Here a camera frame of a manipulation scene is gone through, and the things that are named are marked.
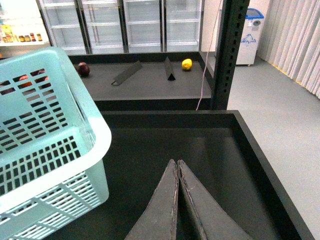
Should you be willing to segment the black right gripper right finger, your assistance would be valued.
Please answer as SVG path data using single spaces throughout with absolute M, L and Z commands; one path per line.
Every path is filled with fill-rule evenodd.
M 197 240 L 251 240 L 219 205 L 188 165 L 177 162 L 179 190 L 188 223 Z

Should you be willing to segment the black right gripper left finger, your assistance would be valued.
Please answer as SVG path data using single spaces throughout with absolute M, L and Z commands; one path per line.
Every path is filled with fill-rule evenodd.
M 179 177 L 171 159 L 142 215 L 127 240 L 175 240 L 177 238 Z

